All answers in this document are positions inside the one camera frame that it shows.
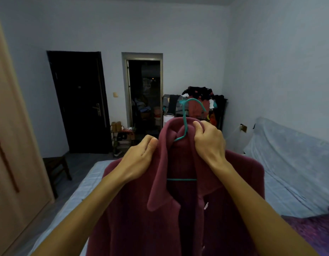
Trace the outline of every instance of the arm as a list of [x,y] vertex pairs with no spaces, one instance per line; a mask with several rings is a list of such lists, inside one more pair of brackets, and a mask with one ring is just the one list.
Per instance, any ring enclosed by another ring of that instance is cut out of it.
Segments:
[[316,251],[278,215],[235,171],[225,158],[226,142],[220,130],[206,121],[194,122],[195,148],[224,184],[261,256],[316,256]]
[[79,255],[97,221],[124,184],[140,177],[151,162],[157,139],[147,135],[131,147],[119,165],[46,237],[38,255]]

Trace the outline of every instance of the red item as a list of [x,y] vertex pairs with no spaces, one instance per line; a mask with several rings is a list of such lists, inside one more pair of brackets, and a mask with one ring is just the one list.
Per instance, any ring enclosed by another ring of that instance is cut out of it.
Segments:
[[188,102],[189,116],[191,118],[201,118],[201,116],[206,118],[209,112],[209,100],[201,100],[201,99],[198,100],[201,101],[206,111],[203,112],[201,105],[197,101],[189,101]]
[[[184,134],[182,118],[163,127],[149,169],[112,200],[90,236],[86,255],[256,255],[230,195],[196,153],[195,120],[187,118],[187,136],[177,142]],[[226,159],[264,197],[261,164],[230,151]],[[112,162],[103,176],[119,162]]]
[[217,126],[217,121],[215,119],[215,115],[214,113],[212,113],[210,116],[209,116],[209,123],[211,123],[213,126]]

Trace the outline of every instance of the wooden chair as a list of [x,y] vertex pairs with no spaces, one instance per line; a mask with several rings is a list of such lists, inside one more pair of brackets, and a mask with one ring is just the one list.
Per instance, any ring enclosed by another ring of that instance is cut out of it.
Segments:
[[[51,183],[52,191],[53,191],[53,194],[54,194],[54,198],[56,199],[58,197],[58,193],[56,191],[54,181],[56,180],[56,178],[59,176],[59,174],[62,171],[65,171],[67,179],[72,181],[72,177],[70,175],[69,167],[67,166],[67,162],[66,162],[64,156],[43,158],[43,161],[44,161],[44,164],[45,164],[45,167],[46,167],[48,177],[50,179],[50,183]],[[53,170],[55,170],[59,165],[62,165],[63,168],[59,172],[57,172],[55,175],[52,175]]]

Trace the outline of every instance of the door frame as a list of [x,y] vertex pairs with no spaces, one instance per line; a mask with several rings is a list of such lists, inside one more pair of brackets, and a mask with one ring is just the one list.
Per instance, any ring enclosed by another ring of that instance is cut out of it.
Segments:
[[59,104],[59,108],[60,108],[60,113],[61,113],[61,117],[64,123],[64,128],[65,128],[65,132],[66,132],[66,126],[65,126],[65,114],[64,114],[64,110],[62,109],[62,97],[60,93],[58,93],[57,91],[57,74],[56,74],[56,70],[54,68],[54,66],[52,65],[52,57],[56,54],[60,54],[60,53],[94,53],[96,55],[96,59],[97,59],[97,67],[98,67],[98,82],[99,82],[99,87],[100,87],[100,96],[101,96],[101,100],[102,100],[102,113],[103,113],[103,118],[104,118],[104,123],[105,123],[105,128],[107,130],[107,137],[109,138],[109,140],[107,140],[107,145],[108,145],[108,152],[112,152],[113,147],[112,147],[112,142],[111,142],[111,134],[110,134],[110,118],[109,118],[109,110],[107,107],[107,91],[105,89],[105,80],[104,80],[104,72],[103,72],[103,62],[102,62],[102,53],[100,51],[96,51],[96,52],[82,52],[82,51],[56,51],[56,50],[47,50],[47,57],[48,57],[48,62],[50,64],[50,68],[51,68],[51,73],[52,73],[52,77],[53,77],[53,82],[55,85],[55,89],[56,89],[56,93],[57,93],[57,100],[58,100],[58,104]]
[[122,52],[122,65],[123,65],[123,76],[124,76],[124,94],[125,94],[125,106],[127,109],[127,124],[128,127],[133,127],[132,122],[132,111],[131,111],[131,93],[130,93],[130,78],[128,60],[153,60],[160,61],[160,106],[162,109],[162,97],[163,97],[163,53],[130,53]]

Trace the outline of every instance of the wardrobe handle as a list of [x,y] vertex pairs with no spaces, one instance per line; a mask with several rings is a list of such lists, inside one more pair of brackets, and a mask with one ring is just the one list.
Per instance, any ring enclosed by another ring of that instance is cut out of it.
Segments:
[[15,181],[12,169],[9,166],[9,163],[8,163],[7,158],[6,158],[5,152],[1,147],[1,143],[0,143],[0,155],[1,155],[2,161],[4,162],[4,164],[6,166],[6,170],[8,172],[9,178],[11,179],[14,190],[15,190],[16,193],[19,193],[20,192],[19,187],[17,186],[17,182]]

